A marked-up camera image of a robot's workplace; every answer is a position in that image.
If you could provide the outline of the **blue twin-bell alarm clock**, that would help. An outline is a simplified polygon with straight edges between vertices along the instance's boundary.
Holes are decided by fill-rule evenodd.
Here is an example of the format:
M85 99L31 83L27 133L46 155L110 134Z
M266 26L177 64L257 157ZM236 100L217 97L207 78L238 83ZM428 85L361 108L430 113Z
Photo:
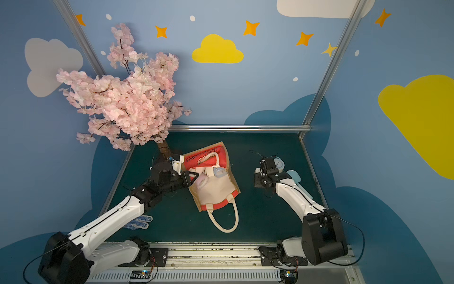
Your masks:
M281 158L279 158L279 157L274 158L274 163L275 163L276 168L279 170L279 172L282 172L284 170L285 163Z

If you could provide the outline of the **red burlap canvas bag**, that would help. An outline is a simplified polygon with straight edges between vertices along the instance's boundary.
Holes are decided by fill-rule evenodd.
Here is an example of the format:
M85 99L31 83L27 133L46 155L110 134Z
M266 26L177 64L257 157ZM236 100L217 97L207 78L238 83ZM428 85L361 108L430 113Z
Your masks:
M216 178L213 167L228 170L227 176ZM228 150L223 142L204 147L184 155L184 168L191 172L205 174L209 177L208 184L198 190L194 184L189 187L198 211L206 212L213 225L223 233L232 233L239 225L240 217L235 198L241 193L231 171ZM223 228L215 219L214 211L231 204L234 209L235 222L232 228Z

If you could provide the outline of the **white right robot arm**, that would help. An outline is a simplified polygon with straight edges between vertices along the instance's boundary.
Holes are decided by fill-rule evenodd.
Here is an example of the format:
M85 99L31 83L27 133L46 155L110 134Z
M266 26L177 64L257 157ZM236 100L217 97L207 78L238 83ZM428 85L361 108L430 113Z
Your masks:
M254 173L254 187L273 189L297 214L302 223L300 237L281 241L278 259L284 265L306 259L312 265L348 254L344 227L339 213L318 204L292 176L279 170L275 160L263 157Z

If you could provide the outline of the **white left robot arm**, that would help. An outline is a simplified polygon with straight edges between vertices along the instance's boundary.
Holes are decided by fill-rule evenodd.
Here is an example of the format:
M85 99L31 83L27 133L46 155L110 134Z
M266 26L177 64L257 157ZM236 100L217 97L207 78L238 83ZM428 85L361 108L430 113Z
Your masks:
M149 178L105 214L69 234L52 235L38 267L48 284L83 284L91 276L131 263L149 246L138 238L100 250L98 247L130 221L158 204L168 192L190 187L197 172L182 169L180 162L160 162Z

